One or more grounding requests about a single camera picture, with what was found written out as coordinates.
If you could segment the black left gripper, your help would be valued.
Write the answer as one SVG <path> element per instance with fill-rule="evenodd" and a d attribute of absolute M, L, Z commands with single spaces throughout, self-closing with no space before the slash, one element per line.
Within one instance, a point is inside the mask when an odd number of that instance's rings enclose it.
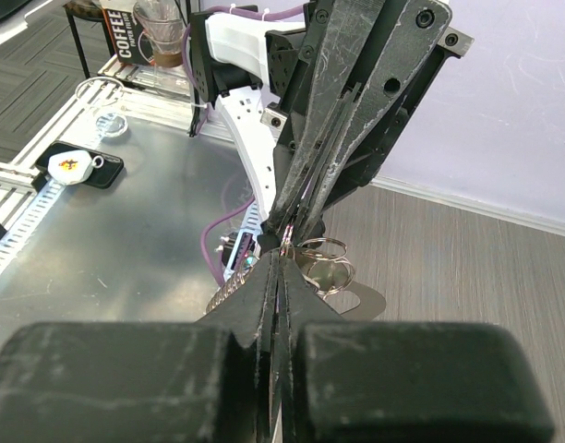
<path fill-rule="evenodd" d="M 282 132 L 263 229 L 280 235 L 294 217 L 296 240 L 371 182 L 444 63 L 474 41 L 444 1 L 312 1 L 305 18 L 266 35 Z"/>

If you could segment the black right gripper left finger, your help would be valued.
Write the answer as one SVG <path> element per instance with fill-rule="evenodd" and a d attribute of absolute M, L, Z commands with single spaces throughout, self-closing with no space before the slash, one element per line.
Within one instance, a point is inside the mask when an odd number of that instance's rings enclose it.
<path fill-rule="evenodd" d="M 194 322 L 37 322 L 0 348 L 0 442 L 266 442 L 281 261 Z"/>

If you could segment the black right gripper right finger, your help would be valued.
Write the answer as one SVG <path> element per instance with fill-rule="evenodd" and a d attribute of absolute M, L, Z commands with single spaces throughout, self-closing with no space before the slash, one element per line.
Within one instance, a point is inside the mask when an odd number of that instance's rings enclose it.
<path fill-rule="evenodd" d="M 349 321 L 282 258 L 286 442 L 549 442 L 555 423 L 522 346 L 475 322 Z"/>

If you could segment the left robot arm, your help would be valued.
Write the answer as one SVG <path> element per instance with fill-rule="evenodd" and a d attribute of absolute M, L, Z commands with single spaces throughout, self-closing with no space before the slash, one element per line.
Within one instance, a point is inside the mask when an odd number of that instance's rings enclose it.
<path fill-rule="evenodd" d="M 231 134 L 259 244 L 324 230 L 322 215 L 379 172 L 449 58 L 473 38 L 445 1 L 307 1 L 195 13 L 187 73 Z"/>

